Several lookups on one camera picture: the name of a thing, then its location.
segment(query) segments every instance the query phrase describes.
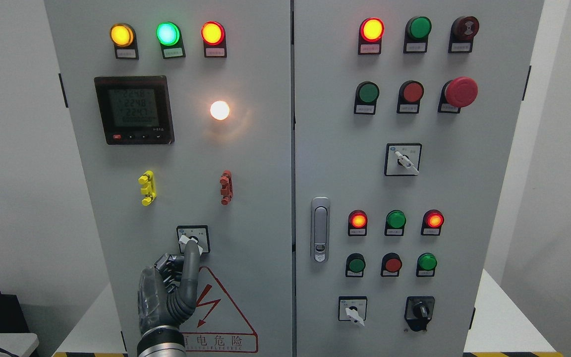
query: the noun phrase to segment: digital display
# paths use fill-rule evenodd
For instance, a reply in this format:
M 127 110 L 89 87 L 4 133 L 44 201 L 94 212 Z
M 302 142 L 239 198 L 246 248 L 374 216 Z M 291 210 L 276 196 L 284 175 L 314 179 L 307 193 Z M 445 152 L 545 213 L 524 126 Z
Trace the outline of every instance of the digital display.
M 159 126 L 153 89 L 110 89 L 109 102 L 116 126 Z

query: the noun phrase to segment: power meter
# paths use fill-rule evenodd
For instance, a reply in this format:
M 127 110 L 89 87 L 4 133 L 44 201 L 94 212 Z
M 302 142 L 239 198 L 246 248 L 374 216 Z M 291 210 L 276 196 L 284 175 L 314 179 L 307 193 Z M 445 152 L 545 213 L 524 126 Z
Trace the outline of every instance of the power meter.
M 164 75 L 96 77 L 94 84 L 107 144 L 163 145 L 175 140 Z

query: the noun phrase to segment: red triangle warning sign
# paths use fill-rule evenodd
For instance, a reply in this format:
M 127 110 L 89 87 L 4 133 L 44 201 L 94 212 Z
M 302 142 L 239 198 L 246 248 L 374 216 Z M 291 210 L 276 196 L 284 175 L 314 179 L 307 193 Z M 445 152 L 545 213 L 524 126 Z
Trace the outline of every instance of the red triangle warning sign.
M 180 326 L 186 351 L 257 353 L 257 332 L 213 271 L 200 267 L 197 280 L 197 308 Z

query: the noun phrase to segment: yellow black hazard stripe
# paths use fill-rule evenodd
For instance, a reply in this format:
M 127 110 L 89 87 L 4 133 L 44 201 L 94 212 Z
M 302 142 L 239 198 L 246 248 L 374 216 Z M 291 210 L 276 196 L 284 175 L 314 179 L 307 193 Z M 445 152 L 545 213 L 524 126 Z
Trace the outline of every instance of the yellow black hazard stripe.
M 463 357 L 563 357 L 559 352 L 464 352 Z

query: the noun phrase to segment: white switch handle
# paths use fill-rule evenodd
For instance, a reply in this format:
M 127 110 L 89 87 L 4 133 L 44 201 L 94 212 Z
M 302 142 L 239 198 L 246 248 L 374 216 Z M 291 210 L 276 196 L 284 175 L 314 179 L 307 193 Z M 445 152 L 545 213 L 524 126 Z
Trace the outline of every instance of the white switch handle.
M 403 165 L 405 169 L 414 170 L 416 175 L 420 173 L 420 171 L 417 170 L 417 167 L 413 165 L 413 163 L 411 162 L 411 160 L 408 159 L 407 156 L 403 155 L 400 151 L 396 151 L 395 154 L 396 156 L 398 156 L 398 161 L 400 162 L 400 164 Z
M 347 315 L 347 317 L 349 317 L 349 319 L 351 319 L 351 321 L 360 323 L 361 326 L 365 326 L 365 321 L 363 321 L 363 319 L 358 314 L 358 310 L 349 309 L 349 307 L 345 307 L 345 314 Z

